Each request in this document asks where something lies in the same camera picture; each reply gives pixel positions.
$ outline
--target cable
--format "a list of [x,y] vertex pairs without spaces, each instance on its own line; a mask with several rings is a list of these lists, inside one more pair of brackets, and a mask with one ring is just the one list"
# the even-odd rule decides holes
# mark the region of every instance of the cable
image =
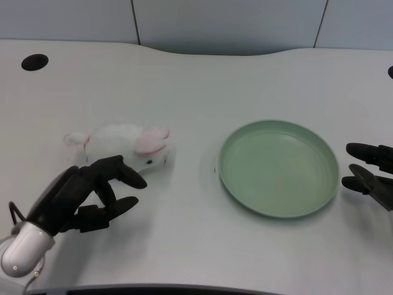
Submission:
[[19,211],[18,207],[14,204],[14,202],[9,202],[8,203],[8,207],[10,208],[10,212],[11,212],[11,218],[12,218],[12,222],[14,223],[14,225],[17,224],[17,218],[15,217],[15,213],[18,215],[18,217],[20,218],[20,220],[25,221],[26,218],[23,216],[23,214]]
[[34,271],[33,277],[27,282],[26,286],[23,288],[22,295],[25,295],[27,292],[27,289],[29,288],[30,284],[36,280],[37,277],[41,274],[42,270],[44,269],[45,266],[45,256],[42,258],[42,264],[39,270]]

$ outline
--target panel seam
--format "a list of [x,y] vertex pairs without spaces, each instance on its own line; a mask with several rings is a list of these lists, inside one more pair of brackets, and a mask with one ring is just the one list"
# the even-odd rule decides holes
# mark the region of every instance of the panel seam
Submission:
[[136,15],[135,15],[135,8],[134,8],[134,0],[131,0],[131,8],[133,9],[133,16],[134,16],[136,37],[137,37],[137,39],[138,39],[138,44],[141,45],[141,39],[139,38],[138,24],[136,23]]
[[315,46],[317,45],[317,40],[318,40],[318,37],[319,37],[319,32],[321,31],[322,22],[324,21],[324,17],[325,17],[326,8],[327,8],[327,4],[328,4],[328,3],[329,3],[329,0],[326,0],[325,9],[324,9],[324,13],[322,14],[321,23],[319,24],[319,27],[318,27],[318,32],[317,32],[317,36],[316,36],[316,38],[315,38],[315,42],[314,42],[314,48],[315,48]]

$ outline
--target plate rim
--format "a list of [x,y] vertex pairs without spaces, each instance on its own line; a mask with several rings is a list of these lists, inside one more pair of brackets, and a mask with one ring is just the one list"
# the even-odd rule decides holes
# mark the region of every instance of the plate rim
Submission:
[[[247,127],[248,125],[252,125],[252,124],[262,123],[262,122],[279,122],[279,123],[286,123],[286,124],[291,124],[291,125],[295,125],[295,126],[301,127],[301,128],[303,128],[303,129],[305,129],[305,130],[311,132],[311,133],[314,134],[315,136],[317,136],[317,137],[318,137],[323,143],[325,143],[326,146],[329,148],[330,152],[331,152],[332,155],[333,155],[334,162],[335,162],[335,166],[337,167],[337,172],[338,172],[338,173],[337,173],[337,179],[336,179],[336,186],[335,186],[335,188],[334,188],[334,190],[333,190],[331,196],[329,196],[325,202],[323,202],[321,205],[319,205],[319,206],[316,207],[315,209],[309,210],[309,211],[307,211],[307,212],[305,212],[305,213],[301,213],[301,214],[292,214],[292,215],[285,215],[285,216],[274,215],[274,214],[270,214],[270,213],[263,212],[263,211],[260,211],[260,210],[256,210],[256,209],[254,209],[254,208],[251,208],[250,206],[247,206],[247,205],[244,204],[241,200],[239,200],[239,199],[236,197],[236,195],[235,195],[233,192],[231,192],[231,190],[229,189],[228,185],[225,183],[224,177],[222,176],[222,173],[223,173],[223,172],[221,171],[221,163],[222,163],[221,158],[222,158],[222,151],[223,151],[224,147],[227,145],[227,142],[229,141],[229,139],[230,139],[236,132],[238,132],[239,130],[243,129],[244,127]],[[236,200],[237,202],[239,202],[240,204],[242,204],[242,206],[245,206],[246,208],[248,208],[248,209],[250,209],[250,210],[252,210],[252,211],[254,211],[254,212],[257,212],[257,213],[262,214],[262,215],[265,215],[265,216],[274,217],[274,218],[284,218],[284,219],[285,219],[285,218],[297,218],[297,217],[302,217],[302,216],[306,216],[306,215],[309,215],[309,214],[311,214],[311,213],[317,212],[318,210],[320,210],[320,209],[322,209],[323,207],[325,207],[326,204],[328,204],[330,201],[332,201],[332,200],[335,198],[335,196],[337,195],[337,192],[338,192],[338,188],[339,188],[339,186],[340,186],[340,166],[339,166],[338,161],[337,161],[337,156],[336,156],[336,154],[334,153],[333,149],[330,147],[330,145],[329,145],[322,137],[320,137],[316,132],[312,131],[311,129],[306,128],[306,127],[304,127],[304,126],[302,126],[302,125],[300,125],[300,124],[296,124],[296,123],[289,122],[289,121],[285,121],[285,120],[273,120],[273,119],[270,119],[270,120],[258,120],[258,121],[253,121],[253,122],[249,122],[249,123],[247,123],[247,124],[244,124],[243,126],[240,126],[239,128],[237,128],[235,131],[231,132],[231,133],[226,137],[226,139],[225,139],[223,145],[222,145],[221,148],[220,148],[220,152],[219,152],[219,161],[218,161],[218,170],[219,170],[220,179],[221,179],[222,183],[224,184],[226,190],[231,194],[231,196],[232,196],[233,198],[235,198],[235,200]]]

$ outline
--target wall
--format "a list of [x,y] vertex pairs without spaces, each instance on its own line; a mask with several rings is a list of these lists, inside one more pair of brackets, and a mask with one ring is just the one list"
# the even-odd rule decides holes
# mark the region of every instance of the wall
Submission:
[[393,0],[329,0],[316,47],[393,50]]
[[0,0],[0,38],[138,43],[130,0]]
[[141,45],[257,55],[313,47],[326,0],[134,0]]
[[303,47],[393,50],[392,0],[329,0],[324,13],[325,5],[326,0],[0,0],[0,39],[129,42],[221,55]]

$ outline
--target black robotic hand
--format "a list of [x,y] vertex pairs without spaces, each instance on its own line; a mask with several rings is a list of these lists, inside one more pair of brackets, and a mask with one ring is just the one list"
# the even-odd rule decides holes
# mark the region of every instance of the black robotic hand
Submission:
[[[351,156],[379,166],[379,170],[393,174],[393,148],[389,146],[369,146],[361,143],[349,143],[346,151]],[[354,176],[343,177],[344,187],[372,196],[387,211],[393,210],[393,179],[375,176],[365,168],[350,164]]]
[[[142,176],[123,163],[120,155],[98,160],[89,167],[73,166],[50,183],[26,218],[11,202],[14,224],[16,212],[22,221],[38,226],[51,236],[69,229],[79,229],[80,232],[105,229],[109,227],[110,220],[138,203],[136,197],[116,200],[108,183],[112,179],[137,189],[147,186]],[[79,207],[93,191],[103,202],[104,208],[98,208],[97,205]]]

